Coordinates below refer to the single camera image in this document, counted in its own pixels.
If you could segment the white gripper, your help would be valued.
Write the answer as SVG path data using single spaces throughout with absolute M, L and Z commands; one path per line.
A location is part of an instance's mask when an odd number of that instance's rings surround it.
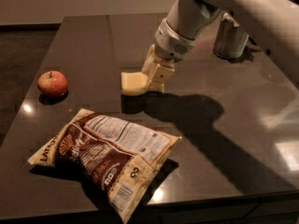
M 164 92 L 165 82 L 174 74 L 173 67 L 159 64 L 159 57 L 165 60 L 183 61 L 192 51 L 195 42 L 178 35 L 163 19 L 154 39 L 154 45 L 149 47 L 141 73 L 148 76 L 146 89 L 148 91 Z

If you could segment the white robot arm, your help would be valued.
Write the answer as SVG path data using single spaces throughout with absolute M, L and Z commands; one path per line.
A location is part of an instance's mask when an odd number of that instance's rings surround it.
M 156 91 L 220 12 L 232 16 L 270 60 L 299 84 L 299 6 L 290 0 L 176 0 L 160 23 L 142 73 Z

